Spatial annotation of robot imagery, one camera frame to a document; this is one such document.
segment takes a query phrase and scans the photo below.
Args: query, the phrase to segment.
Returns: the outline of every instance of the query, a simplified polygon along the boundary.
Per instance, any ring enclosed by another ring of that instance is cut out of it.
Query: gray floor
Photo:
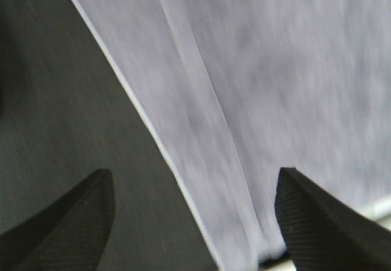
[[[0,0],[0,58],[0,233],[110,168],[117,214],[98,270],[217,269],[70,0]]]

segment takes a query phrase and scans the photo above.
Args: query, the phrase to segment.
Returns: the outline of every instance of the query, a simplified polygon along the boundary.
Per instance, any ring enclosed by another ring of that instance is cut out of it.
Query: dark gray floor
[[[0,233],[109,168],[117,212],[99,270],[217,269],[70,0],[0,0],[0,32]]]

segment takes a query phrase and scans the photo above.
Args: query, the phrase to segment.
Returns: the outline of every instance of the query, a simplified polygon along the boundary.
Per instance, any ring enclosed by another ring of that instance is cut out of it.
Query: white fabric
[[[391,192],[391,0],[73,0],[222,270],[284,250],[281,166]]]

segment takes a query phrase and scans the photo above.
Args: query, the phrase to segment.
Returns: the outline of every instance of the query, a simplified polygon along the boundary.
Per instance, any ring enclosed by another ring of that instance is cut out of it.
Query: dark surface
[[[97,170],[0,236],[0,270],[94,271],[115,214],[112,174]]]
[[[281,168],[276,216],[298,271],[391,270],[391,233],[295,168]]]
[[[0,25],[0,233],[110,168],[117,212],[97,270],[217,269],[70,0],[0,0]]]

